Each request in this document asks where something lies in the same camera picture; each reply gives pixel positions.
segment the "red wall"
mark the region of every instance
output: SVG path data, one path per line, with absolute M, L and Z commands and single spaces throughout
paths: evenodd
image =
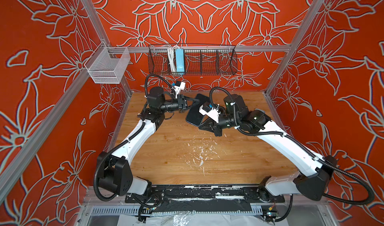
M 0 0 L 0 173 L 100 43 L 79 0 Z
M 79 0 L 0 0 L 0 173 L 100 43 Z M 126 101 L 85 83 L 0 206 L 1 225 L 72 225 Z
M 369 205 L 332 202 L 342 225 L 384 223 L 383 15 L 383 0 L 325 0 L 271 95 L 290 133 L 375 190 Z M 328 189 L 366 197 L 338 173 Z
M 113 46 L 164 43 L 232 45 L 290 44 L 312 0 L 92 0 Z M 283 52 L 238 54 L 233 76 L 180 76 L 187 89 L 221 86 L 263 90 Z M 148 74 L 145 54 L 134 54 L 126 78 L 143 91 Z
M 126 94 L 90 78 L 0 207 L 0 224 L 73 225 Z

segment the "black wire basket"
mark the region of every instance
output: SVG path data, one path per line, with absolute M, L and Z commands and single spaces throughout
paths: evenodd
M 184 50 L 184 72 L 172 72 L 170 69 L 167 49 L 176 45 Z M 235 75 L 237 54 L 235 46 L 229 45 L 149 45 L 148 67 L 149 73 L 156 75 Z

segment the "white cable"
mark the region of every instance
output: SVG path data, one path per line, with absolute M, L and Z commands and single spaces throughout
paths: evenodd
M 171 72 L 176 72 L 176 66 L 173 63 L 173 59 L 175 56 L 175 49 L 180 48 L 179 46 L 168 46 L 167 51 L 168 51 L 168 60 L 169 60 L 169 65 L 170 65 L 170 70 Z

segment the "blue power strip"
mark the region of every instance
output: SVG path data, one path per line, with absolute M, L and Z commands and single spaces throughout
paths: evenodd
M 184 50 L 183 49 L 175 49 L 175 55 L 176 55 L 176 71 L 177 72 L 185 72 Z

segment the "black phone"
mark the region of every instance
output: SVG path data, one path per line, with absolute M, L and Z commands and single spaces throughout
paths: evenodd
M 199 103 L 189 109 L 189 112 L 187 114 L 187 117 L 185 118 L 185 121 L 195 126 L 199 126 L 203 122 L 203 119 L 205 116 L 200 114 L 199 112 L 200 106 L 202 106 L 205 102 L 209 102 L 209 97 L 203 94 L 197 94 L 195 99 L 198 99 Z

